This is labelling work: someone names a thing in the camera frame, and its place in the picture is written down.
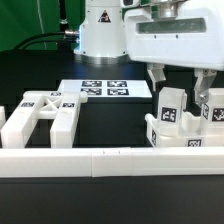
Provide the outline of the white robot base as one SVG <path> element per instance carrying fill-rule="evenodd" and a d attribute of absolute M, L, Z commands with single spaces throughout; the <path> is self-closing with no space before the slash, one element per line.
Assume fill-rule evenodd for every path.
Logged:
<path fill-rule="evenodd" d="M 128 60 L 120 0 L 85 0 L 85 19 L 74 55 L 78 61 L 98 65 Z"/>

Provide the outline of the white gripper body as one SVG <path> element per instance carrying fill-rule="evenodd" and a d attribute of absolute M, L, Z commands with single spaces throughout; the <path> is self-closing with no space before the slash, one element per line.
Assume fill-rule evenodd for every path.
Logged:
<path fill-rule="evenodd" d="M 224 5 L 179 5 L 172 19 L 152 18 L 149 7 L 125 13 L 133 61 L 224 70 Z"/>

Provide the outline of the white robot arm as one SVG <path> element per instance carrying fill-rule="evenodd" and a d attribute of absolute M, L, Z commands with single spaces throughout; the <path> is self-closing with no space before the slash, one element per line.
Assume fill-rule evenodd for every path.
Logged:
<path fill-rule="evenodd" d="M 164 65 L 195 70 L 195 102 L 224 71 L 224 0 L 121 0 L 127 51 L 145 62 L 153 79 L 164 79 Z"/>

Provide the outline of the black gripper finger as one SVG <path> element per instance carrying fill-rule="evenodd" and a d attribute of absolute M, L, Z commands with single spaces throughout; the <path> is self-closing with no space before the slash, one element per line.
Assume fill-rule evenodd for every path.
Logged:
<path fill-rule="evenodd" d="M 165 81 L 165 74 L 164 74 L 164 64 L 158 63 L 148 63 L 147 64 L 147 72 L 149 77 L 152 81 L 153 90 L 156 90 L 156 84 L 161 81 Z"/>
<path fill-rule="evenodd" d="M 195 103 L 198 106 L 206 103 L 209 99 L 209 88 L 211 87 L 215 77 L 216 70 L 211 69 L 195 69 L 194 76 L 197 78 L 194 86 Z"/>

